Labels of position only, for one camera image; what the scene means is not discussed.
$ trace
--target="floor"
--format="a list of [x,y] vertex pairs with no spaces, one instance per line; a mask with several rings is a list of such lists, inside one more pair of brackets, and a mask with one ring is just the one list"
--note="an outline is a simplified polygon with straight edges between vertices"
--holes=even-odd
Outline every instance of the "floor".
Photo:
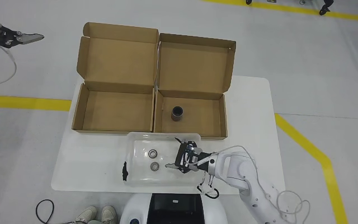
[[[322,1],[307,6],[320,8]],[[296,1],[285,4],[295,6]],[[357,13],[355,1],[332,10]],[[71,99],[82,27],[88,21],[155,27],[160,32],[235,40],[234,75],[270,81],[281,114],[332,161],[349,222],[358,208],[358,23],[207,3],[199,0],[2,0],[0,21],[45,35],[40,43],[12,49],[18,72],[0,95]],[[12,64],[0,54],[0,77]],[[37,202],[55,201],[52,223],[73,220],[86,206],[112,204],[120,214],[130,194],[56,192],[50,181],[67,112],[0,109],[1,223],[39,223]],[[286,188],[309,199],[306,223],[336,223],[319,163],[277,129]],[[229,223],[241,220],[238,197],[222,197]],[[46,216],[50,208],[40,208]]]

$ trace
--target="brown cardboard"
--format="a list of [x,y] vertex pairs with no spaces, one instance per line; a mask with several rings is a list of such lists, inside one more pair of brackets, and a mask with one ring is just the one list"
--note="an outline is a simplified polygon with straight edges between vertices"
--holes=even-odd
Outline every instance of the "brown cardboard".
[[153,130],[157,29],[87,23],[77,72],[84,83],[72,129],[85,133]]
[[[169,97],[159,90],[156,95],[154,132],[198,133],[202,138],[224,139],[227,137],[224,94],[220,99],[191,99]],[[179,122],[171,119],[175,106],[183,108]]]
[[[154,132],[228,136],[225,96],[231,83],[235,41],[160,34]],[[175,106],[184,110],[171,119]]]
[[161,34],[157,84],[161,90],[224,93],[228,91],[235,41]]

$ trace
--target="yellow floor line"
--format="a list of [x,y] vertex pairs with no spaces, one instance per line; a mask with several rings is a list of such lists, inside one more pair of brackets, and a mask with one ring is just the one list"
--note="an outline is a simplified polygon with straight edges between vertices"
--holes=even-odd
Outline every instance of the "yellow floor line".
[[69,111],[70,100],[0,96],[0,108]]
[[321,164],[336,222],[339,224],[348,223],[335,172],[329,158],[279,114],[275,114],[275,118],[276,125]]
[[[303,8],[303,7],[294,7],[294,6],[281,6],[275,3],[263,3],[263,2],[253,2],[250,5],[246,4],[245,0],[203,0],[204,2],[214,2],[214,3],[221,3],[221,4],[233,4],[236,6],[246,6],[252,8],[262,8],[266,10],[275,10],[275,11],[283,11],[283,12],[293,12],[293,13],[300,13],[300,14],[307,14],[307,15],[319,15],[319,10],[314,10],[311,8]],[[325,17],[334,17],[334,18],[344,18],[347,20],[358,20],[358,15],[354,14],[347,14],[347,13],[340,13],[340,12],[327,12]]]

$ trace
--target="white sneaker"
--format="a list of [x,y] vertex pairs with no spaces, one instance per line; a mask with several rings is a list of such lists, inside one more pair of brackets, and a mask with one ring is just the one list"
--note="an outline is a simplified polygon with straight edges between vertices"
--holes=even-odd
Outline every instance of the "white sneaker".
[[96,218],[96,214],[97,209],[94,206],[89,206],[76,218],[76,221],[88,223]]
[[117,224],[117,213],[114,207],[106,206],[102,210],[102,219],[103,224]]

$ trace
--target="cylindrical cup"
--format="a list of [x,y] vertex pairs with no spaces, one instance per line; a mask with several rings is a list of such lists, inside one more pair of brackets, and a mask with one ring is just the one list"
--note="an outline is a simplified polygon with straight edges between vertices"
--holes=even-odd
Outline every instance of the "cylindrical cup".
[[183,118],[184,110],[180,106],[176,106],[172,110],[172,120],[175,122],[180,121]]

